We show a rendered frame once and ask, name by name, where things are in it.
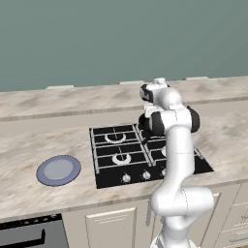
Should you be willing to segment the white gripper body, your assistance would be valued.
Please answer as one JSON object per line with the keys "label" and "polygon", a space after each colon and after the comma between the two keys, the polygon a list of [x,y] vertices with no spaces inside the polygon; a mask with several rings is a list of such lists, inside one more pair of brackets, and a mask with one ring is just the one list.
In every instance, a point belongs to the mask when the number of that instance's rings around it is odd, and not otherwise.
{"label": "white gripper body", "polygon": [[158,106],[155,106],[151,103],[144,104],[144,117],[149,118],[153,112],[162,111]]}

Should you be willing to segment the black pan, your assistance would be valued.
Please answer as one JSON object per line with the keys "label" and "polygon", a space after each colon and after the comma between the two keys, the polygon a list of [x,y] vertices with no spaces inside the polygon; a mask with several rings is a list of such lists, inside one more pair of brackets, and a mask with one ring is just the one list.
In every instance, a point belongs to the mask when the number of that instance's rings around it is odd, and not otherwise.
{"label": "black pan", "polygon": [[149,119],[146,118],[144,114],[139,117],[139,129],[143,134],[143,140],[141,143],[146,144],[152,137],[152,132],[149,127]]}

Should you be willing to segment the black gas hob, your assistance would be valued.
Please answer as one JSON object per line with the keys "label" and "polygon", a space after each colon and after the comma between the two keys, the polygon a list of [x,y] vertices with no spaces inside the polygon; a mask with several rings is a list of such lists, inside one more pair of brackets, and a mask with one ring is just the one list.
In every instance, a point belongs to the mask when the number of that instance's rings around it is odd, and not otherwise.
{"label": "black gas hob", "polygon": [[[98,189],[160,180],[166,168],[166,138],[151,137],[142,144],[139,124],[90,128],[91,150]],[[142,175],[148,171],[151,177]],[[122,180],[127,173],[129,182]]]}

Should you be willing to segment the blue grey plate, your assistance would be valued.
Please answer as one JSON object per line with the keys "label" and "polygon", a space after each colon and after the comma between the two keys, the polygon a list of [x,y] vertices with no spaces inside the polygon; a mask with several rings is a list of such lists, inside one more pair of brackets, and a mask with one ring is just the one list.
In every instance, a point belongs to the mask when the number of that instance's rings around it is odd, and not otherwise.
{"label": "blue grey plate", "polygon": [[43,161],[36,172],[39,182],[46,186],[63,186],[78,177],[80,161],[70,155],[57,155]]}

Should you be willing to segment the cream cupboard door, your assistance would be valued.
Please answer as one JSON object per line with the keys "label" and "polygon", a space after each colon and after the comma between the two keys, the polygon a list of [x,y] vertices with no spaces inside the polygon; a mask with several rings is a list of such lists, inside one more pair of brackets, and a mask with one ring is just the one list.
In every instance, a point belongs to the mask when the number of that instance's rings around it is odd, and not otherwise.
{"label": "cream cupboard door", "polygon": [[[191,226],[188,232],[189,238],[196,244],[197,247],[202,245],[203,239],[206,235],[207,229],[210,225],[213,213],[215,211],[216,205],[220,199],[220,193],[214,193],[214,206],[211,210],[202,214]],[[152,238],[155,238],[163,227],[162,217],[156,215],[154,218],[153,233]]]}
{"label": "cream cupboard door", "polygon": [[138,209],[62,214],[69,248],[135,248]]}

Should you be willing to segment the cream drawer front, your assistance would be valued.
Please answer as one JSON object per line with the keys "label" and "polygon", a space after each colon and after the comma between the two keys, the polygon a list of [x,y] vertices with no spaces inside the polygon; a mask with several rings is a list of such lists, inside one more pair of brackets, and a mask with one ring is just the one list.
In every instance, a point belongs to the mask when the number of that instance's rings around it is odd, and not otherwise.
{"label": "cream drawer front", "polygon": [[248,215],[248,203],[234,204],[223,226],[224,231],[248,227],[248,219],[240,223],[241,215]]}
{"label": "cream drawer front", "polygon": [[239,248],[248,246],[248,228],[221,232],[214,248]]}

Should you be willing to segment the grey black dishwasher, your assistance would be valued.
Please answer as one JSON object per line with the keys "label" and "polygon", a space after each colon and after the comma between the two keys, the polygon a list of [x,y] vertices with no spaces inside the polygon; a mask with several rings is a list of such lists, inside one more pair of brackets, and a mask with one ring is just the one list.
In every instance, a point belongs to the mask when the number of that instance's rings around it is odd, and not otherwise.
{"label": "grey black dishwasher", "polygon": [[61,214],[0,223],[0,245],[37,239],[42,229],[46,231],[45,244],[29,248],[69,248]]}

